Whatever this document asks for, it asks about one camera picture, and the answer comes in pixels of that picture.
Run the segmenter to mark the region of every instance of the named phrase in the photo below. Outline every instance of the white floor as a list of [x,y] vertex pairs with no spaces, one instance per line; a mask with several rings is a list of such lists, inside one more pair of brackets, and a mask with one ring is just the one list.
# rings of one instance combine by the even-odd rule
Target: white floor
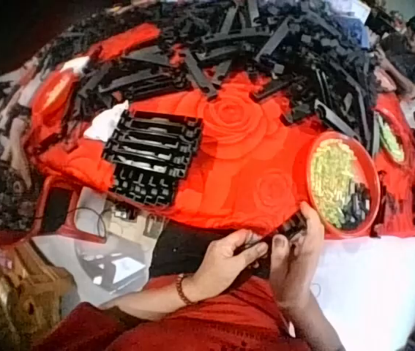
[[[52,263],[73,274],[81,301],[99,305],[119,295],[93,284],[80,267],[75,246],[81,242],[57,235],[34,241]],[[147,243],[115,236],[105,245],[86,245],[105,254],[120,250],[122,244],[130,247],[137,261],[149,266],[152,255]],[[132,272],[139,279],[124,293],[142,287],[146,268],[143,273]],[[348,351],[398,350],[415,328],[415,238],[330,241],[312,289]]]

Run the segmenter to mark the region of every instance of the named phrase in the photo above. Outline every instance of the red bowl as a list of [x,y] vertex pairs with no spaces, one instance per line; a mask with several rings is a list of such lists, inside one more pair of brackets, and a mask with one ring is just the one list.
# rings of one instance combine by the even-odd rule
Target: red bowl
[[324,227],[326,228],[326,237],[329,239],[345,239],[365,236],[378,214],[381,190],[375,164],[373,163],[371,156],[358,141],[338,132],[325,132],[321,134],[311,145],[310,153],[308,154],[307,159],[307,189],[311,206],[314,207],[319,213],[318,206],[316,205],[315,197],[313,195],[313,190],[311,188],[311,160],[319,145],[328,139],[339,139],[344,144],[348,145],[348,147],[354,152],[356,157],[356,160],[354,161],[355,176],[359,183],[365,184],[365,186],[370,190],[371,204],[370,213],[368,214],[366,220],[364,220],[363,223],[361,223],[355,230],[340,230],[326,221],[325,218],[319,214],[324,223]]

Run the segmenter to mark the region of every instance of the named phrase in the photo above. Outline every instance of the white cloth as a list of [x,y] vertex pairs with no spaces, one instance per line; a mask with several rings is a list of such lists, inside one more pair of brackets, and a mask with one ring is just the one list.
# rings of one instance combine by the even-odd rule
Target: white cloth
[[97,117],[93,118],[91,126],[83,133],[88,139],[107,142],[118,125],[122,113],[129,107],[126,100],[121,104],[114,105],[110,110],[104,110]]
[[83,70],[85,67],[87,67],[87,64],[90,62],[90,56],[82,56],[73,58],[72,60],[69,60],[62,66],[61,72],[65,71],[66,69],[72,68],[74,73],[78,75],[79,77],[83,75]]

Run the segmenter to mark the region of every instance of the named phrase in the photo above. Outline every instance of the bracelet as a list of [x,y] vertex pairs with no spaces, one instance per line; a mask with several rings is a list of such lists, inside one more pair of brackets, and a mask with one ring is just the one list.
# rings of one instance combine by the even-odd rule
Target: bracelet
[[181,298],[186,305],[190,306],[194,305],[195,303],[192,302],[189,298],[187,298],[183,292],[182,282],[186,277],[187,276],[184,273],[178,275],[178,278],[176,278],[176,291],[178,292],[179,298]]

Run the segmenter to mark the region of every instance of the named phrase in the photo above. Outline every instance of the red sleeve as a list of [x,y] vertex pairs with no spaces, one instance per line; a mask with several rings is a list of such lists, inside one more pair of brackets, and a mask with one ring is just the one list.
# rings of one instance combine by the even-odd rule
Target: red sleeve
[[102,351],[124,330],[119,321],[90,303],[81,303],[33,350]]

